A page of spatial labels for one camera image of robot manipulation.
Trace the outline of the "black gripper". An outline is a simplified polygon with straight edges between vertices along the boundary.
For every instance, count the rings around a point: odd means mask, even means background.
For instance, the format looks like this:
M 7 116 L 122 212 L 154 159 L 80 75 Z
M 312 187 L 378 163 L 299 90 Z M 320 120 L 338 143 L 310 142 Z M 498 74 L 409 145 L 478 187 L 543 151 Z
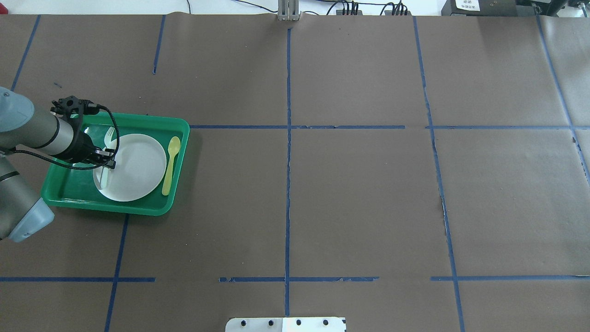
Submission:
M 63 160 L 68 164 L 85 163 L 93 164 L 95 168 L 105 166 L 105 168 L 115 168 L 116 166 L 116 148 L 108 148 L 105 151 L 95 146 L 91 138 L 82 130 L 84 116 L 97 115 L 100 111 L 109 114 L 114 127 L 116 121 L 112 112 L 103 105 L 93 101 L 78 99 L 75 96 L 54 100 L 51 102 L 51 112 L 61 116 L 72 129 L 72 138 L 67 139 L 67 145 L 64 151 L 53 156 Z

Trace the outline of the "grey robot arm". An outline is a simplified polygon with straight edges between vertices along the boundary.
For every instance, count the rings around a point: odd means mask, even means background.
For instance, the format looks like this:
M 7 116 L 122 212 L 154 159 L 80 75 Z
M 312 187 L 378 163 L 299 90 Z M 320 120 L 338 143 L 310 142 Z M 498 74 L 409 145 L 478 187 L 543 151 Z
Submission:
M 116 138 L 113 113 L 103 105 L 75 96 L 38 108 L 26 96 L 0 89 L 1 230 L 2 240 L 20 243 L 53 222 L 54 214 L 39 193 L 11 164 L 13 155 L 28 155 L 70 170 L 114 169 L 119 147 L 100 148 L 83 129 L 86 116 L 105 112 Z

